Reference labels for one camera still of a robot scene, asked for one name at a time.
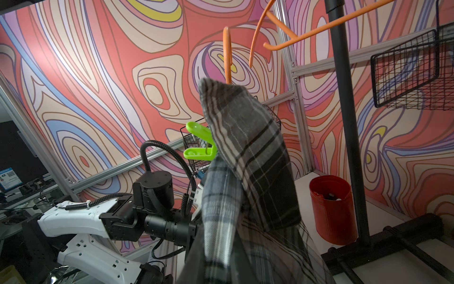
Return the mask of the lime green clothespin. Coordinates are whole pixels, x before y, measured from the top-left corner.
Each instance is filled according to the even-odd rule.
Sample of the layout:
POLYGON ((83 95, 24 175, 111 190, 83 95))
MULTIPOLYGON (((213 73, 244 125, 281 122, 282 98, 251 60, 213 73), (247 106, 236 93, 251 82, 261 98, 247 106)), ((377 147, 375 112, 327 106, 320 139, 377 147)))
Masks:
POLYGON ((187 160, 213 161, 218 148, 211 131, 197 122, 188 122, 186 129, 193 138, 193 145, 184 151, 184 157, 187 160))

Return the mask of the grey plaid shirt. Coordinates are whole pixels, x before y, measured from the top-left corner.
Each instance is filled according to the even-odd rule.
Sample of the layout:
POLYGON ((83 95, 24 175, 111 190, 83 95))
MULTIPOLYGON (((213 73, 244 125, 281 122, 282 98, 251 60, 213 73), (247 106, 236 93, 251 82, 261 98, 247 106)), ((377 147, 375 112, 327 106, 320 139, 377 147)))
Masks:
POLYGON ((218 148, 180 284, 332 284, 302 218, 279 126, 243 86, 198 83, 218 148))

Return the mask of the orange hanger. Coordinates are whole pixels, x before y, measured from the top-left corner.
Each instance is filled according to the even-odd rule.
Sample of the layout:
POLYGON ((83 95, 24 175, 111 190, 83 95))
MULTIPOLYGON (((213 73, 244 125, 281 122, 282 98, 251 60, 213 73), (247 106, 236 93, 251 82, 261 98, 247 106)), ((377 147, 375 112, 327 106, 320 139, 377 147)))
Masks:
MULTIPOLYGON (((391 26, 397 21, 397 9, 402 8, 400 1, 345 1, 343 12, 352 17, 345 22, 349 51, 370 47, 386 39, 396 37, 391 26)), ((327 4, 324 1, 289 1, 287 15, 289 23, 281 20, 278 28, 290 39, 298 38, 312 30, 329 24, 327 4)), ((302 42, 295 44, 295 53, 300 57, 299 65, 304 65, 305 56, 317 58, 318 61, 329 58, 333 53, 329 36, 332 33, 324 30, 311 34, 302 42)))
POLYGON ((231 47, 231 33, 229 27, 225 27, 223 30, 223 61, 224 61, 224 72, 225 81, 227 84, 232 84, 232 47, 231 47))

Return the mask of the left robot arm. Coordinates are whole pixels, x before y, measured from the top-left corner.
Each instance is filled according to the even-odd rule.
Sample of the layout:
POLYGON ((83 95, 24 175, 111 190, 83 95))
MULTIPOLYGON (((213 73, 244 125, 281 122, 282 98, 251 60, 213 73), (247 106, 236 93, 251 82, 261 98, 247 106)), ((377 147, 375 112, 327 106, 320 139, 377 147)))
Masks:
POLYGON ((174 207, 173 180, 166 171, 145 172, 132 193, 119 192, 94 201, 63 201, 37 219, 37 236, 57 250, 57 263, 85 272, 104 284, 171 284, 164 261, 190 248, 197 225, 190 202, 197 184, 190 178, 181 209, 174 207), (138 241, 142 234, 169 241, 178 250, 137 262, 99 244, 95 237, 138 241))

